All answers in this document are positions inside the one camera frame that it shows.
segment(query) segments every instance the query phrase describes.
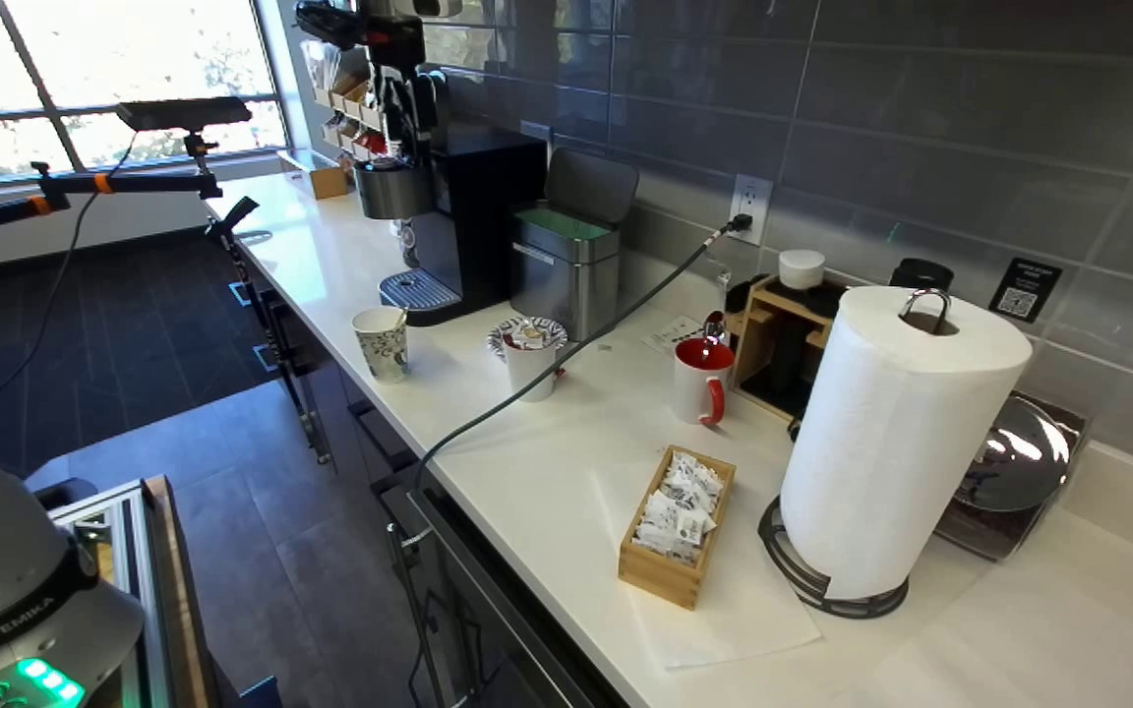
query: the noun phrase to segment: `wooden box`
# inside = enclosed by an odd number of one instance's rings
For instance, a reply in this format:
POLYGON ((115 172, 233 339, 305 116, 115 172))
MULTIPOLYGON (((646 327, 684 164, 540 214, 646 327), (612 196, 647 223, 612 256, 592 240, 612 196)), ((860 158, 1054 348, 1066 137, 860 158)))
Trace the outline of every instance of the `wooden box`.
POLYGON ((626 529, 626 537, 621 537, 618 580, 692 609, 696 606, 696 590, 701 590, 701 581, 709 575, 715 538, 725 530, 725 509, 726 509, 731 483, 735 483, 735 470, 726 462, 667 446, 660 451, 660 465, 658 465, 658 472, 653 472, 653 480, 647 480, 647 488, 646 488, 646 497, 642 497, 642 505, 635 505, 635 513, 634 513, 634 520, 626 529), (709 530, 709 538, 705 538, 696 558, 671 558, 671 554, 647 552, 647 546, 642 546, 634 538, 635 524, 642 524, 642 513, 646 513, 646 501, 660 488, 660 480, 671 470, 671 451, 696 455, 701 465, 709 465, 725 480, 725 493, 715 497, 715 509, 712 509, 715 530, 709 530))

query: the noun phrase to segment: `white paper towel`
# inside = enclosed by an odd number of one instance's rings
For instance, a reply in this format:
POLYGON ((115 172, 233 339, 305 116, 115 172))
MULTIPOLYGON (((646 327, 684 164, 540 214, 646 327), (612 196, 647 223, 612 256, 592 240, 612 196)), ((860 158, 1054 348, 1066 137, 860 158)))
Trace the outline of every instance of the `white paper towel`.
POLYGON ((830 575, 827 597, 910 580, 1030 364, 1030 339, 997 316, 950 299, 957 335, 929 335, 902 323, 910 299, 904 288, 841 294, 782 480, 782 524, 802 564, 830 575))

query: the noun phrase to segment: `black coffee machine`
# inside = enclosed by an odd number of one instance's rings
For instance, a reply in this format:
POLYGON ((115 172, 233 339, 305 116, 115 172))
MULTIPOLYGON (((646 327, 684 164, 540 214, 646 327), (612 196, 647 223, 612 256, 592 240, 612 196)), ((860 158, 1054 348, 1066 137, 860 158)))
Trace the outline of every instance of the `black coffee machine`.
POLYGON ((410 272, 382 281, 382 299, 424 327, 515 294, 515 214, 541 196, 546 147, 447 128, 422 172, 427 208, 395 221, 410 272))

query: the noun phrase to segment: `countertop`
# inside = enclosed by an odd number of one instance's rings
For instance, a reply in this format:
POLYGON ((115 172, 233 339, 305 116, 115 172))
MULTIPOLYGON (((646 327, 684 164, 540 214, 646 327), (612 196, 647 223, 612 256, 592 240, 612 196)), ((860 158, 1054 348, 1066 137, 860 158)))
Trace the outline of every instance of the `countertop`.
MULTIPOLYGON (((348 318, 395 272, 390 223, 298 176, 225 187, 254 196, 245 252, 390 417, 410 448, 508 394, 486 332, 508 303, 410 332, 410 373, 367 373, 348 318)), ((932 538, 910 601, 877 623, 806 609, 753 537, 788 465, 782 421, 726 399, 725 425, 671 417, 667 339, 715 307, 692 274, 583 350, 558 389, 453 441, 431 475, 629 704, 1133 704, 1133 542, 1058 505, 1005 564, 932 538), (740 472, 696 609, 618 581, 621 530, 664 451, 740 472)))

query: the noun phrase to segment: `floor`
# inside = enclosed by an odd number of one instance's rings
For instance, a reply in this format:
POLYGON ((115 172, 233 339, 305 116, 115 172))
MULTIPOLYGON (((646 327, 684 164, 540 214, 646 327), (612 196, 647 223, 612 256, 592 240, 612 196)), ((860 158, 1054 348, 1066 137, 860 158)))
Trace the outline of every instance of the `floor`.
POLYGON ((321 365, 310 381, 333 446, 327 465, 266 381, 55 455, 30 483, 167 475, 207 645, 233 686, 280 676, 285 708, 402 708, 416 638, 367 493, 386 462, 344 417, 344 379, 321 365))
POLYGON ((57 256, 0 265, 0 470, 15 475, 272 379, 233 260, 199 231, 78 252, 19 371, 55 272, 57 256))

